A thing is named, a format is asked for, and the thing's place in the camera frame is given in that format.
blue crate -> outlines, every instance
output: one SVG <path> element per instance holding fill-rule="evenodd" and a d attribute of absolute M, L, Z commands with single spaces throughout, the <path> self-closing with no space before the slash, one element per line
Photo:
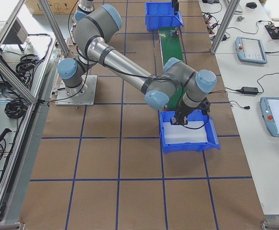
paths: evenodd
<path fill-rule="evenodd" d="M 174 15 L 171 2 L 146 2 L 145 24 L 148 31 L 159 27 L 184 26 L 180 11 Z"/>
<path fill-rule="evenodd" d="M 164 136 L 164 125 L 163 122 L 170 122 L 170 118 L 174 116 L 174 111 L 170 112 L 160 112 L 159 113 L 159 122 L 160 122 L 160 138 L 162 140 L 162 149 L 163 152 L 168 153 L 172 151 L 202 151 L 208 150 L 212 148 L 221 149 L 220 144 L 218 142 L 218 138 L 216 135 L 214 123 L 212 117 L 209 118 L 209 121 L 204 126 L 205 131 L 207 133 L 207 142 L 197 142 L 197 143 L 179 143 L 179 144 L 166 144 L 165 143 L 165 136 Z M 206 121 L 207 116 L 202 115 L 201 110 L 195 110 L 192 112 L 188 117 L 188 121 Z"/>

white tabletop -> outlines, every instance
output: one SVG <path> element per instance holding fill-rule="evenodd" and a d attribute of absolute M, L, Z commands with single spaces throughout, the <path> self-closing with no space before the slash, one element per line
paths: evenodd
<path fill-rule="evenodd" d="M 242 22 L 237 22 L 235 15 L 229 26 L 238 27 L 247 32 L 256 31 L 256 22 L 269 20 L 258 0 L 255 0 L 258 7 L 248 9 L 241 0 L 240 5 L 244 8 Z M 218 4 L 200 4 L 202 11 L 215 12 L 220 9 Z M 224 12 L 214 14 L 218 20 L 222 20 Z M 265 65 L 245 63 L 239 61 L 234 47 L 237 36 L 261 39 L 264 49 L 267 52 L 279 51 L 279 41 L 271 41 L 264 25 L 258 23 L 257 34 L 244 34 L 235 29 L 228 29 L 231 39 L 221 42 L 216 52 L 217 62 L 221 76 L 226 87 L 240 89 L 243 86 L 257 87 L 261 91 L 256 80 L 264 74 L 279 72 L 279 53 L 268 55 L 268 63 Z M 234 105 L 232 111 L 241 136 L 243 147 L 247 156 L 248 164 L 256 185 L 257 193 L 262 205 L 264 214 L 279 214 L 279 138 L 272 137 L 268 132 L 262 118 L 260 109 L 260 98 L 262 96 L 279 97 L 279 74 L 266 76 L 260 83 L 264 87 L 264 93 L 257 96 L 243 95 L 229 92 L 229 100 L 235 100 L 242 106 L 250 106 L 250 110 L 241 109 Z"/>

